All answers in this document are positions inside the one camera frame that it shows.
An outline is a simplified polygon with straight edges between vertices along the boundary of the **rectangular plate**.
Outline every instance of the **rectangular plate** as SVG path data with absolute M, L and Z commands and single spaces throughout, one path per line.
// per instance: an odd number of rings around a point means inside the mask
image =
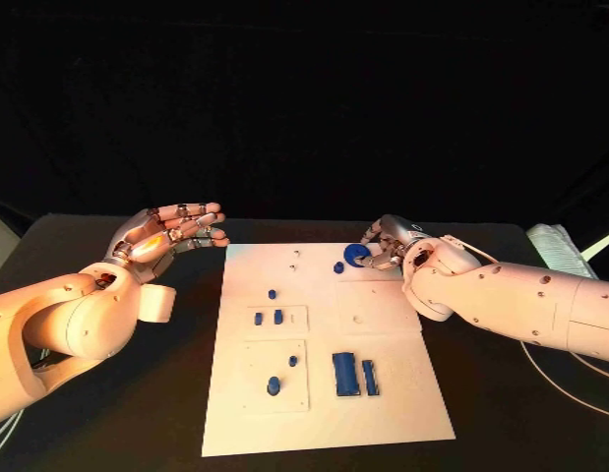
M 407 314 L 402 305 L 407 302 L 399 292 L 399 271 L 345 265 L 343 272 L 336 274 L 332 267 L 343 261 L 345 247 L 346 244 L 228 246 L 202 456 L 454 438 L 418 322 L 408 329 L 395 330 L 375 318 L 379 313 L 389 317 L 391 324 L 402 323 L 396 313 Z M 337 285 L 342 284 L 347 286 L 342 288 L 339 304 Z M 378 288 L 383 301 L 369 304 L 375 307 L 372 311 L 352 304 L 353 296 L 369 297 Z M 270 289 L 277 291 L 274 300 L 267 296 Z M 349 320 L 350 305 L 356 306 L 356 313 L 366 310 L 368 323 L 372 321 L 379 332 L 372 331 L 370 335 L 369 331 L 345 327 L 342 320 Z M 264 323 L 272 322 L 268 318 L 272 319 L 277 308 L 285 310 L 287 321 L 288 307 L 304 307 L 306 330 L 278 333 L 278 327 L 287 326 L 284 322 L 258 333 L 255 328 L 264 326 L 252 324 L 255 307 L 264 310 Z M 304 342 L 307 409 L 293 411 L 294 401 L 290 404 L 283 400 L 287 405 L 278 404 L 290 375 L 283 357 L 295 346 L 288 343 L 300 341 Z M 259 346 L 254 351 L 261 352 L 255 355 L 258 360 L 244 354 L 248 344 Z M 353 353 L 357 396 L 336 396 L 334 352 Z M 244 367 L 248 359 L 259 366 L 254 374 Z M 362 360 L 373 362 L 378 396 L 368 396 Z M 283 375 L 281 393 L 275 397 L 265 393 L 271 375 Z M 303 383 L 297 381 L 294 385 L 293 397 L 301 398 Z

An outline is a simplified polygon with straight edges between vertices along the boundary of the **small blue piece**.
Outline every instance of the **small blue piece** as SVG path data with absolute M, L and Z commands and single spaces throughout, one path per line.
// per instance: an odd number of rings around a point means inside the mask
M 366 258 L 370 250 L 362 244 L 349 244 L 343 249 L 343 260 L 350 267 L 362 267 L 353 261 L 356 258 Z
M 336 396 L 359 395 L 353 354 L 350 352 L 332 354 L 332 365 L 334 366 Z
M 375 382 L 375 373 L 372 372 L 372 361 L 360 361 L 363 366 L 365 388 L 368 396 L 379 395 L 378 383 Z
M 280 379 L 277 377 L 271 377 L 268 379 L 268 385 L 265 386 L 265 391 L 271 396 L 275 396 L 280 392 Z

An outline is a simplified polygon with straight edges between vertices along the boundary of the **robotic hand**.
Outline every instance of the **robotic hand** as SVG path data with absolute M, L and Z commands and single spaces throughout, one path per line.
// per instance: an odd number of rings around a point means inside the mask
M 609 282 L 509 263 L 453 236 L 434 238 L 385 214 L 360 244 L 379 235 L 382 253 L 359 266 L 402 268 L 402 293 L 419 315 L 470 325 L 536 345 L 609 361 Z M 470 249 L 490 262 L 480 266 Z
M 0 420 L 120 351 L 135 320 L 169 321 L 174 290 L 146 282 L 174 254 L 228 245 L 221 221 L 218 204 L 143 210 L 99 263 L 0 295 Z M 30 366 L 23 341 L 59 354 Z

